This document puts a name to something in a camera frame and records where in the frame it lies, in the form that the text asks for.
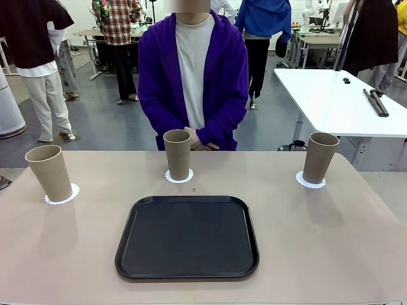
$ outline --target beige pants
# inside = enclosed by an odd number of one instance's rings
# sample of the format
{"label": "beige pants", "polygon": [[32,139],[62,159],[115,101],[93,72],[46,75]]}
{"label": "beige pants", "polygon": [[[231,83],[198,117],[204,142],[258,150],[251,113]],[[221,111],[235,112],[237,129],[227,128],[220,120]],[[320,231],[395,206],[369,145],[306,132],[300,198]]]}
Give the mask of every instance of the beige pants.
{"label": "beige pants", "polygon": [[57,117],[59,131],[71,133],[68,109],[65,104],[61,78],[59,77],[58,71],[48,76],[38,78],[27,78],[23,76],[22,79],[30,92],[32,103],[34,104],[37,117],[41,123],[41,136],[39,140],[44,142],[51,142],[53,140],[52,111]]}

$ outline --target yellow shirt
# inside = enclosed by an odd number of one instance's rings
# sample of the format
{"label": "yellow shirt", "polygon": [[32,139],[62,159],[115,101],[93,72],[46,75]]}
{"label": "yellow shirt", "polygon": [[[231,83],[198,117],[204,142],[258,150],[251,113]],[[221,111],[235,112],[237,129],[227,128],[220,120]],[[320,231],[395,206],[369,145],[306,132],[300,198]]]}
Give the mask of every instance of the yellow shirt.
{"label": "yellow shirt", "polygon": [[399,17],[399,31],[407,35],[407,0],[404,0],[397,7],[397,15]]}

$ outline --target brown paper cup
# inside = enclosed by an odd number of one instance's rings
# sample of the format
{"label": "brown paper cup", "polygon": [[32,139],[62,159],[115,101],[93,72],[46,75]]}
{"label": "brown paper cup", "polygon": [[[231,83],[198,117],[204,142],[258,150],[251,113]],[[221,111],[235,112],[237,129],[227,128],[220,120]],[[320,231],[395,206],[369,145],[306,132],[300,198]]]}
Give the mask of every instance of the brown paper cup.
{"label": "brown paper cup", "polygon": [[303,172],[305,181],[320,184],[324,180],[338,146],[339,139],[334,135],[323,132],[315,132],[310,135]]}
{"label": "brown paper cup", "polygon": [[188,178],[190,173],[191,135],[186,130],[170,130],[164,135],[170,176],[176,181]]}
{"label": "brown paper cup", "polygon": [[52,202],[64,201],[72,195],[71,181],[61,147],[37,147],[29,151],[25,159]]}

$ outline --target tray rim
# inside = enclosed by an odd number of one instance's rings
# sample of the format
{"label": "tray rim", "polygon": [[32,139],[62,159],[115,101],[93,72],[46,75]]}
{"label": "tray rim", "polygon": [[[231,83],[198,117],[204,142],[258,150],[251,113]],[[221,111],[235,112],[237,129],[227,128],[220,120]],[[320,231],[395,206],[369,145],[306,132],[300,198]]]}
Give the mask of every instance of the tray rim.
{"label": "tray rim", "polygon": [[[126,246],[127,246],[127,240],[128,240],[128,236],[133,228],[133,221],[135,216],[137,215],[137,206],[144,206],[147,204],[152,203],[154,200],[156,200],[157,198],[160,200],[168,200],[168,199],[174,199],[174,198],[204,198],[204,197],[213,197],[213,198],[219,198],[226,201],[232,201],[234,203],[238,203],[240,206],[242,206],[242,209],[244,211],[244,215],[245,215],[245,220],[246,220],[246,228],[249,231],[249,244],[250,244],[250,248],[251,248],[251,252],[252,252],[252,256],[253,256],[253,264],[250,266],[250,268],[247,271],[244,271],[242,273],[239,273],[236,276],[167,276],[167,277],[162,277],[162,276],[137,276],[134,277],[131,274],[128,274],[125,269],[123,268],[123,264],[122,264],[122,258],[123,258],[123,254],[125,252]],[[114,265],[116,266],[117,271],[119,272],[120,275],[122,275],[124,278],[129,279],[129,280],[181,280],[181,279],[185,279],[185,280],[190,280],[190,279],[196,279],[196,280],[210,280],[210,279],[214,279],[214,280],[222,280],[222,279],[242,279],[242,278],[246,278],[249,275],[251,275],[253,272],[255,272],[255,270],[257,269],[257,267],[259,266],[259,262],[260,262],[260,256],[259,256],[259,249],[258,249],[258,245],[257,245],[257,239],[256,239],[256,235],[254,233],[254,228],[253,228],[253,223],[252,223],[252,217],[251,217],[251,213],[250,213],[250,209],[249,207],[245,204],[244,201],[242,201],[239,198],[236,198],[234,196],[227,196],[227,195],[220,195],[220,196],[148,196],[145,198],[142,198],[138,201],[136,201],[131,209],[130,212],[128,214],[127,217],[127,221],[125,224],[125,227],[123,229],[123,233],[121,235],[120,238],[120,242],[118,245],[118,249],[116,252],[116,256],[114,258]]]}

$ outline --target blue jacket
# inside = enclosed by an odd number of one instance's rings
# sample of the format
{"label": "blue jacket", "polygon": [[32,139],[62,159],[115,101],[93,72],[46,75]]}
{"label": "blue jacket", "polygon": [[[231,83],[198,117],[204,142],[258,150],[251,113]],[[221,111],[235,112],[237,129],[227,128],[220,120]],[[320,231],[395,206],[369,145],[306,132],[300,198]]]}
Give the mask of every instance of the blue jacket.
{"label": "blue jacket", "polygon": [[291,37],[291,5],[288,0],[243,0],[236,20],[240,32],[270,37],[283,32],[282,42]]}
{"label": "blue jacket", "polygon": [[[246,114],[249,98],[247,50],[242,35],[224,16],[215,19],[203,74],[205,127],[197,130],[203,145],[213,143],[234,151],[233,131]],[[176,45],[176,15],[151,26],[140,40],[139,98],[157,132],[159,150],[163,135],[189,126]]]}

